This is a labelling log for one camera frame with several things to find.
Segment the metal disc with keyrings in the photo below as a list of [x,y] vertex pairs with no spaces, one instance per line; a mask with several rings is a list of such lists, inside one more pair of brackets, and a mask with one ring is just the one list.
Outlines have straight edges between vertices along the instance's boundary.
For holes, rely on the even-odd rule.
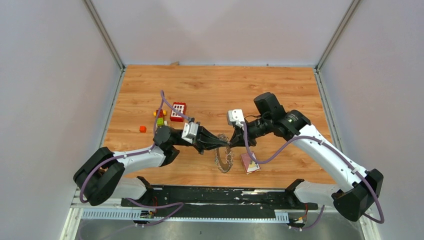
[[226,174],[231,170],[234,156],[232,149],[228,146],[214,149],[214,162],[221,173]]

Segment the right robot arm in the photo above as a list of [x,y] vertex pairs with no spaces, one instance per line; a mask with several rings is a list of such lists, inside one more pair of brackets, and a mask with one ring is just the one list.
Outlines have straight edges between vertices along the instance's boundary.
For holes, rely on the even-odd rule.
[[[308,154],[335,181],[335,184],[313,183],[304,179],[290,185],[285,195],[286,204],[298,209],[304,203],[334,207],[343,217],[356,222],[362,216],[378,223],[385,222],[379,202],[384,176],[376,168],[368,170],[328,141],[300,111],[286,111],[277,97],[265,92],[253,100],[259,116],[247,121],[241,109],[227,112],[233,126],[231,147],[245,147],[248,156],[257,164],[275,159],[286,147],[294,144]],[[273,133],[286,142],[267,160],[259,160],[251,151],[256,139]]]

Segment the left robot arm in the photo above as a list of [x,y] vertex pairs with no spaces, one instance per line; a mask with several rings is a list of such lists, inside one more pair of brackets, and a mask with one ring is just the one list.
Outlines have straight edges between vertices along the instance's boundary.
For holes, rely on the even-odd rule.
[[120,190],[117,197],[132,198],[142,207],[149,206],[153,201],[152,191],[140,179],[132,180],[124,176],[169,165],[180,153],[176,146],[193,147],[203,154],[204,151],[228,147],[229,143],[203,126],[196,126],[194,131],[162,126],[155,131],[151,146],[121,152],[101,147],[73,176],[80,189],[80,202],[98,206]]

